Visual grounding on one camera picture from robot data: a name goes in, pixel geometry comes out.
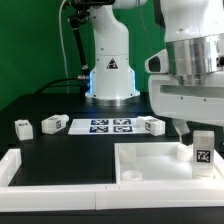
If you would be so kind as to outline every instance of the black tabletop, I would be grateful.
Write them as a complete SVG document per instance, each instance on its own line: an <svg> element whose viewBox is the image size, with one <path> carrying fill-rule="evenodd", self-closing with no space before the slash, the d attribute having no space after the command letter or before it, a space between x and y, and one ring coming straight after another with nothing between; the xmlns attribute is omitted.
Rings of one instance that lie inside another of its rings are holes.
<svg viewBox="0 0 224 224"><path fill-rule="evenodd" d="M54 135L42 134L41 120L54 114L67 114L70 117L67 127ZM149 115L155 116L148 94L142 94L139 103L122 107L86 104L78 94L18 98L0 112L0 158L9 148L22 150L22 165L10 186L115 183L114 143L178 141L170 119L163 118L166 135L158 137L150 134L72 136L68 135L72 119ZM18 140L14 127L18 119L31 122L33 140ZM206 128L222 135L217 127ZM218 207L1 213L0 223L224 223L223 211Z"/></svg>

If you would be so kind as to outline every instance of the white box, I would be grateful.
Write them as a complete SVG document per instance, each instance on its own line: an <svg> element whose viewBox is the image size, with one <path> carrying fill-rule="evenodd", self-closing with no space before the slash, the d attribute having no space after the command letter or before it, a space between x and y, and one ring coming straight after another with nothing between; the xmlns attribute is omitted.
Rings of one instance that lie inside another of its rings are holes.
<svg viewBox="0 0 224 224"><path fill-rule="evenodd" d="M33 127L28 120L15 121L15 130L20 141L33 139Z"/></svg>
<svg viewBox="0 0 224 224"><path fill-rule="evenodd" d="M166 123L157 118L151 116L137 117L136 123L140 128L145 128L154 136L165 134Z"/></svg>
<svg viewBox="0 0 224 224"><path fill-rule="evenodd" d="M54 134L66 127L69 120L67 115L54 115L41 122L42 133Z"/></svg>

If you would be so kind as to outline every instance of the green background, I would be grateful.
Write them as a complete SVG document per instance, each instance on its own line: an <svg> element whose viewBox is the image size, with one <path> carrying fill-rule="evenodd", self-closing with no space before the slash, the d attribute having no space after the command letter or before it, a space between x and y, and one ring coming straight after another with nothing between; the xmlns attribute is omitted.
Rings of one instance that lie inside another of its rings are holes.
<svg viewBox="0 0 224 224"><path fill-rule="evenodd" d="M58 11L61 0L4 1L0 7L0 110L17 97L35 92L59 78L65 78L59 39ZM67 17L63 12L63 33L69 76L80 74L80 63ZM114 10L116 18L130 33L130 65L136 71L136 88L148 91L149 74L144 62L152 55L141 25L139 8ZM155 24L152 0L142 7L153 51L164 48L164 33ZM91 24L80 27L89 67L94 67L94 40Z"/></svg>

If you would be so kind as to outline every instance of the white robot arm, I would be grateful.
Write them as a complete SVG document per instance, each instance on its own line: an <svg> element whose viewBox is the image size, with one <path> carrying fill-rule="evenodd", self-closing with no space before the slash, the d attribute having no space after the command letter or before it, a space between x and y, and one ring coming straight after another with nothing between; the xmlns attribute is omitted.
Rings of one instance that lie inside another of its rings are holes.
<svg viewBox="0 0 224 224"><path fill-rule="evenodd" d="M166 49L145 63L146 70L153 74L149 94L154 112L173 119L224 126L223 1L160 3Z"/></svg>
<svg viewBox="0 0 224 224"><path fill-rule="evenodd" d="M96 62L90 72L87 102L119 106L138 99L140 93L135 89L135 72L129 65L129 32L124 24L116 20L113 8L133 8L146 1L73 1L75 8L89 6L89 18L94 30Z"/></svg>

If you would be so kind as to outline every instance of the white platform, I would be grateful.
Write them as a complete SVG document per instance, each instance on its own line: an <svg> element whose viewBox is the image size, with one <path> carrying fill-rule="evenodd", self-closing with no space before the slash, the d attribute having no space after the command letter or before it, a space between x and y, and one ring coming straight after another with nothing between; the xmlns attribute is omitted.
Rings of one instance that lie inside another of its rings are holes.
<svg viewBox="0 0 224 224"><path fill-rule="evenodd" d="M215 152L214 179L191 179L191 164L175 161L178 144L135 143L134 164L120 163L123 144L115 144L117 183L100 185L8 187L21 164L20 150L9 150L0 161L0 212L224 206L223 159ZM122 181L128 169L143 180Z"/></svg>

